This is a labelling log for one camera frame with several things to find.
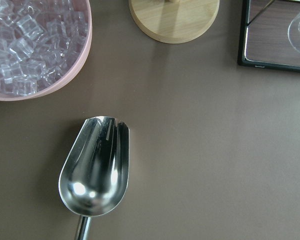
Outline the wooden glass drying tree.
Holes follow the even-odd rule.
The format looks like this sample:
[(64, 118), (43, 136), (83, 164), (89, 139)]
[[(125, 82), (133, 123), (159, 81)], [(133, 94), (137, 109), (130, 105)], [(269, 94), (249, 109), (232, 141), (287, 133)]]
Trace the wooden glass drying tree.
[(130, 0), (131, 16), (152, 39), (181, 44), (203, 35), (215, 21), (219, 0)]

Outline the black glass holder tray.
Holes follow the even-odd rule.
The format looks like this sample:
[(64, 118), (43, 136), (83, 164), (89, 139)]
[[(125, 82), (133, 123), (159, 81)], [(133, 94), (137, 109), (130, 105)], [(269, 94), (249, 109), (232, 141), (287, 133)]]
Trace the black glass holder tray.
[(299, 12), (300, 0), (243, 1), (238, 64), (300, 72), (300, 53), (288, 39), (288, 27)]

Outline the pink bowl of ice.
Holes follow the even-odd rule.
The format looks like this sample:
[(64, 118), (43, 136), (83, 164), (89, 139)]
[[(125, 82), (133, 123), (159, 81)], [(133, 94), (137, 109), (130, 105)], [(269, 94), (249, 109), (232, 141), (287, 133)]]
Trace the pink bowl of ice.
[(91, 43), (87, 0), (0, 0), (0, 101), (61, 89), (84, 66)]

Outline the metal ice scoop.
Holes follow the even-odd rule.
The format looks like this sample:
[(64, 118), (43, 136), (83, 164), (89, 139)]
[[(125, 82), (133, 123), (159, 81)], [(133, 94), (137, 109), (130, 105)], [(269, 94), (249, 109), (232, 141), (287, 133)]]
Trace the metal ice scoop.
[(129, 163), (130, 130), (123, 121), (109, 116), (84, 121), (58, 179), (63, 204), (79, 215), (75, 239), (88, 239), (91, 220), (122, 201)]

